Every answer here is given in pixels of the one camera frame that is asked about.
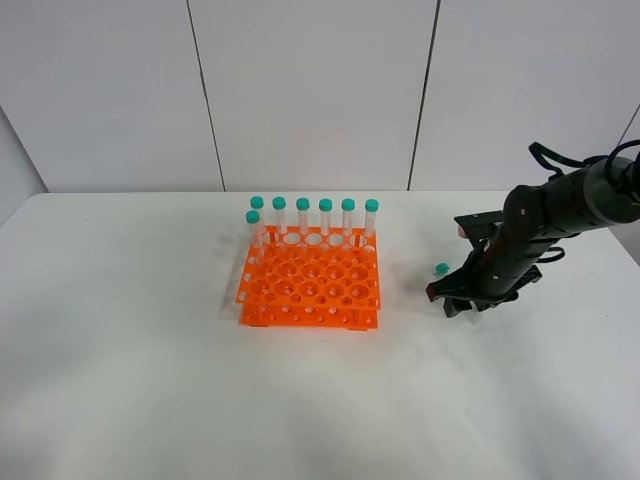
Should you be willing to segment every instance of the table surface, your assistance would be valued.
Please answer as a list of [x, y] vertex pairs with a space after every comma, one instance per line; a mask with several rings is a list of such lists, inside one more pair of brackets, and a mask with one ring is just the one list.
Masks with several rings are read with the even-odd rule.
[[447, 319], [424, 290], [469, 252], [452, 217], [505, 194], [354, 194], [360, 224], [381, 205], [380, 328], [249, 328], [250, 196], [39, 195], [0, 228], [0, 477], [638, 478], [640, 268], [608, 231]]

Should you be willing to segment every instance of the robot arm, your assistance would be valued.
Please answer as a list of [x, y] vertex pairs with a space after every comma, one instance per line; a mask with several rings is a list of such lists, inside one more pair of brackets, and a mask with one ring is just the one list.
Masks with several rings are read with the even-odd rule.
[[[532, 144], [538, 163], [555, 174], [542, 186], [516, 187], [500, 212], [457, 217], [474, 249], [459, 270], [429, 284], [429, 299], [444, 298], [448, 317], [513, 301], [520, 288], [542, 277], [536, 263], [564, 256], [554, 246], [561, 239], [640, 219], [640, 154], [635, 162], [617, 156], [636, 145], [640, 140], [576, 162]], [[564, 175], [547, 158], [578, 170]], [[553, 251], [559, 253], [542, 258]]]

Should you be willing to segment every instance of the teal bottle cap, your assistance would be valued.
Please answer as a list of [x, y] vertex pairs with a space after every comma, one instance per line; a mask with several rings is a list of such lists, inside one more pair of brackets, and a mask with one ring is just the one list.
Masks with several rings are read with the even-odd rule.
[[328, 198], [323, 198], [320, 200], [320, 211], [321, 212], [330, 212], [333, 208], [333, 203]]
[[298, 210], [309, 210], [310, 206], [311, 205], [309, 204], [308, 198], [302, 197], [296, 200], [296, 207], [298, 208]]
[[353, 198], [345, 198], [342, 201], [343, 210], [346, 210], [347, 212], [351, 212], [353, 211], [354, 208], [356, 208], [356, 202], [353, 201]]
[[255, 225], [260, 221], [260, 214], [255, 210], [249, 210], [246, 216], [247, 216], [247, 223], [250, 225]]
[[259, 209], [264, 207], [264, 200], [262, 197], [251, 197], [251, 208]]
[[282, 210], [286, 206], [287, 201], [284, 199], [284, 197], [276, 197], [273, 199], [273, 208], [275, 208], [276, 210]]
[[370, 198], [369, 200], [367, 200], [367, 203], [364, 204], [364, 209], [367, 212], [377, 212], [379, 206], [380, 204], [378, 203], [377, 200]]
[[438, 265], [436, 265], [436, 274], [437, 275], [446, 275], [447, 273], [449, 273], [449, 265], [447, 265], [446, 263], [439, 263]]

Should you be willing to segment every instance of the clear plastic tube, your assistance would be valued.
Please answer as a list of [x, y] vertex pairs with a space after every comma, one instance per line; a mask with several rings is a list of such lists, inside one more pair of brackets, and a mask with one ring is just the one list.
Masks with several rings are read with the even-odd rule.
[[299, 198], [296, 202], [296, 207], [298, 208], [300, 235], [306, 235], [309, 233], [309, 199]]
[[353, 232], [353, 212], [348, 210], [342, 211], [342, 235], [350, 237]]
[[273, 208], [276, 211], [276, 226], [280, 235], [287, 233], [287, 219], [285, 215], [285, 207], [287, 202], [283, 197], [275, 197], [273, 199]]
[[376, 213], [378, 211], [378, 201], [369, 199], [365, 204], [367, 213], [364, 216], [364, 236], [370, 237], [376, 228]]
[[262, 231], [260, 230], [260, 214], [255, 210], [249, 210], [246, 219], [251, 234], [251, 246], [259, 249], [260, 257], [262, 258], [264, 251], [262, 248]]
[[264, 199], [256, 195], [255, 197], [251, 197], [250, 203], [251, 208], [260, 214], [260, 231], [264, 233], [266, 231], [266, 227], [264, 225], [264, 213], [262, 210], [262, 207], [264, 207]]
[[356, 202], [350, 198], [342, 201], [342, 236], [350, 237], [353, 232], [353, 209], [356, 208]]
[[262, 213], [263, 209], [259, 208], [256, 211], [260, 214], [260, 221], [258, 222], [260, 233], [265, 233], [267, 231], [267, 227], [264, 225], [264, 214]]
[[251, 225], [251, 245], [262, 250], [262, 231], [259, 223]]
[[329, 235], [331, 228], [331, 211], [320, 212], [320, 235]]
[[278, 233], [280, 235], [287, 233], [287, 220], [285, 218], [284, 209], [276, 210], [276, 225], [278, 226]]
[[329, 235], [332, 203], [328, 198], [320, 200], [320, 235]]
[[370, 237], [376, 228], [376, 212], [367, 212], [364, 216], [364, 236]]

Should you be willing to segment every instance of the test tube rack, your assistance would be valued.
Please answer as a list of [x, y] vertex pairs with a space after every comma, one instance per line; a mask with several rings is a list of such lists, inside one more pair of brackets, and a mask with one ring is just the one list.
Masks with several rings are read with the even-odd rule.
[[236, 302], [240, 323], [252, 327], [302, 326], [349, 330], [378, 328], [380, 282], [376, 234], [353, 228], [320, 235], [309, 227], [285, 235], [266, 225], [261, 249], [250, 245]]

